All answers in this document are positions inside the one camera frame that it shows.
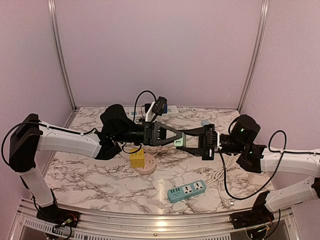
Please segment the black power adapter with cable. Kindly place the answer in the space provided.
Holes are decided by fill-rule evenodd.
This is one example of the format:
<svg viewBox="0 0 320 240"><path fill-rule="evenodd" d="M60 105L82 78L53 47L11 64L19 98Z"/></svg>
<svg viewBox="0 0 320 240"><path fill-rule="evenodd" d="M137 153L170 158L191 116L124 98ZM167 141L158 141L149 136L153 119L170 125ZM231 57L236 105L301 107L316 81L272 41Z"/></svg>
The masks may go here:
<svg viewBox="0 0 320 240"><path fill-rule="evenodd" d="M146 103L142 106L141 108L141 122L145 123L145 122L150 122L151 121L151 117L152 117L152 113L151 113L151 103Z"/></svg>

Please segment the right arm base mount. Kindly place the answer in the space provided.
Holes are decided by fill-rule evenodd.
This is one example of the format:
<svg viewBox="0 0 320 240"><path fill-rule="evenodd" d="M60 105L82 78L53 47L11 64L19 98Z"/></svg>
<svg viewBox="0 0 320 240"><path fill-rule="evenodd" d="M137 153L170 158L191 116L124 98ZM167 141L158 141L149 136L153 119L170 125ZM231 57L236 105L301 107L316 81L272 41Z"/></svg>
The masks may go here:
<svg viewBox="0 0 320 240"><path fill-rule="evenodd" d="M229 221L234 229L252 227L272 222L275 219L273 212L266 207L266 199L269 193L269 190L260 193L251 210L235 212L230 215Z"/></svg>

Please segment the yellow cube power socket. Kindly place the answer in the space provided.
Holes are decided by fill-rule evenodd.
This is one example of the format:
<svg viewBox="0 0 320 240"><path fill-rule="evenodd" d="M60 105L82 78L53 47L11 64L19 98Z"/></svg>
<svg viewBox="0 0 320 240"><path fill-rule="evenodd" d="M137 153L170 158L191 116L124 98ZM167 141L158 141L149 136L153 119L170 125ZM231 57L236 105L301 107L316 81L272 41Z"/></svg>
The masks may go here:
<svg viewBox="0 0 320 240"><path fill-rule="evenodd" d="M144 150L134 148L130 150L130 167L131 168L143 168L145 166L145 153Z"/></svg>

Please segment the green cube plug adapter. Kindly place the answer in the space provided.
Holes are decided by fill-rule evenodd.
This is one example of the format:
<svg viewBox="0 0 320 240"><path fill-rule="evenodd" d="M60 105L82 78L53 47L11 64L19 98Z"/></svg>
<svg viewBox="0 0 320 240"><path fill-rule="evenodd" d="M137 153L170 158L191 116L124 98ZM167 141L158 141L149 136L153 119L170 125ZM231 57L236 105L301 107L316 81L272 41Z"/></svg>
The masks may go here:
<svg viewBox="0 0 320 240"><path fill-rule="evenodd" d="M187 144L186 134L183 132L181 138L176 139L176 140L174 141L174 146L175 146L176 148L183 148L183 147L186 146L186 144Z"/></svg>

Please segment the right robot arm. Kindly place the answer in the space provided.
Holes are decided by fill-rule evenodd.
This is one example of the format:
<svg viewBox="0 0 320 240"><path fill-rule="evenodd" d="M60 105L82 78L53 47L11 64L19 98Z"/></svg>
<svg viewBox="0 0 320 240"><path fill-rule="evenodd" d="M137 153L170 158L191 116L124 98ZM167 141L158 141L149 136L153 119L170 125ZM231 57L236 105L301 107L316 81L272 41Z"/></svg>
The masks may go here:
<svg viewBox="0 0 320 240"><path fill-rule="evenodd" d="M230 123L227 134L218 133L212 124L207 124L182 132L183 136L197 137L197 147L187 147L185 140L175 144L178 150L203 160L213 160L214 153L239 155L236 163L250 173L270 172L272 178L278 172L306 176L306 179L279 190L258 190L254 208L247 214L252 224L260 223L267 216L267 210L275 212L320 197L319 149L288 150L286 146L274 148L270 144L255 144L260 129L252 117L242 114Z"/></svg>

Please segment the teal power strip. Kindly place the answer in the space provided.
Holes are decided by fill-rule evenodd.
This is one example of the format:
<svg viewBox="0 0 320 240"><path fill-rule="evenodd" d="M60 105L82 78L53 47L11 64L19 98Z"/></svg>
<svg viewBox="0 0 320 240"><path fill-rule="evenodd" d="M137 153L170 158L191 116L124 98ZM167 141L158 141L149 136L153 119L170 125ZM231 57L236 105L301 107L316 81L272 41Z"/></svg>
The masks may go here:
<svg viewBox="0 0 320 240"><path fill-rule="evenodd" d="M204 193L207 186L203 180L198 180L182 186L173 187L167 191L170 203L176 203Z"/></svg>

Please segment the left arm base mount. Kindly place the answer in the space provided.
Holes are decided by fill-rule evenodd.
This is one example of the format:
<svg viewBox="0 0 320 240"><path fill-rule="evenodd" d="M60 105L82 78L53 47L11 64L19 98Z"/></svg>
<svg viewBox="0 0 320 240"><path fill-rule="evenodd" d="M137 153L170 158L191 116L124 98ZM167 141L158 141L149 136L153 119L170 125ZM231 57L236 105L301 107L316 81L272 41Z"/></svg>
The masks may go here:
<svg viewBox="0 0 320 240"><path fill-rule="evenodd" d="M60 208L57 203L57 199L52 190L51 195L53 197L53 202L49 206L41 207L40 205L37 208L36 218L50 222L56 225L62 225L63 222L71 219L69 225L72 228L76 228L78 226L78 221L80 217L80 213L78 211L69 210Z"/></svg>

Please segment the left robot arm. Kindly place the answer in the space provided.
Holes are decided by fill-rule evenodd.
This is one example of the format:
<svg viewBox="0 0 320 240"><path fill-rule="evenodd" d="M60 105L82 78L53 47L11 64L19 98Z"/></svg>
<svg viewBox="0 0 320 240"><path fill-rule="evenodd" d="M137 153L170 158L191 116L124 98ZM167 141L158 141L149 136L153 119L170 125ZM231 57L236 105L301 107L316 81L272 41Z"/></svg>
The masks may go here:
<svg viewBox="0 0 320 240"><path fill-rule="evenodd" d="M158 121L134 123L120 104L109 106L100 119L101 131L92 129L80 132L51 125L31 113L6 135L10 138L8 166L20 175L38 205L44 208L44 215L53 223L60 222L64 215L62 209L56 206L54 194L37 168L37 152L63 152L106 161L122 151L119 143L156 147L183 137L180 130Z"/></svg>

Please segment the blue cube power socket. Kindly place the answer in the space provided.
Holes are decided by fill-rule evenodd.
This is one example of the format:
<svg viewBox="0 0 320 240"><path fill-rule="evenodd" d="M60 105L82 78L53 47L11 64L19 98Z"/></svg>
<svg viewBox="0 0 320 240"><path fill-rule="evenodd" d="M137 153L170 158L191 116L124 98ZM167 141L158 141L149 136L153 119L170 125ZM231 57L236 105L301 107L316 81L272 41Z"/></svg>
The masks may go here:
<svg viewBox="0 0 320 240"><path fill-rule="evenodd" d="M162 108L162 114L166 114L168 112L168 104L166 103Z"/></svg>

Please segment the pink round power socket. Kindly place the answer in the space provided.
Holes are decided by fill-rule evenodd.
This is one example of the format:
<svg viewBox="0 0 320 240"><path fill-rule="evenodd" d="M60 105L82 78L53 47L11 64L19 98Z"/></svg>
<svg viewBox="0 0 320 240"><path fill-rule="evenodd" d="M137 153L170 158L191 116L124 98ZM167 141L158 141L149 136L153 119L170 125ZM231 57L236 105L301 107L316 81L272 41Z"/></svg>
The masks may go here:
<svg viewBox="0 0 320 240"><path fill-rule="evenodd" d="M141 175L149 175L156 169L157 161L151 154L144 154L144 166L135 168L135 171Z"/></svg>

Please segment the white multicolour power strip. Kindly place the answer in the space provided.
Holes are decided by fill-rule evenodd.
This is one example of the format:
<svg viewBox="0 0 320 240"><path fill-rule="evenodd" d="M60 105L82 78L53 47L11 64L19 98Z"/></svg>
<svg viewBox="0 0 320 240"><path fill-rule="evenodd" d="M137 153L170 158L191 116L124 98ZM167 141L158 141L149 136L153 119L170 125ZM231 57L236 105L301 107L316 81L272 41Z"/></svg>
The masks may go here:
<svg viewBox="0 0 320 240"><path fill-rule="evenodd" d="M131 120L133 120L133 117L135 115L135 119L140 119L142 117L146 116L145 113L145 108L144 107L136 107L136 111L134 111L134 107L124 107L124 111L127 115L128 118L130 118ZM158 116L157 119L159 118L167 118L167 117L175 117L179 115L179 111L176 105L169 105L167 107L167 112L163 113L162 115Z"/></svg>

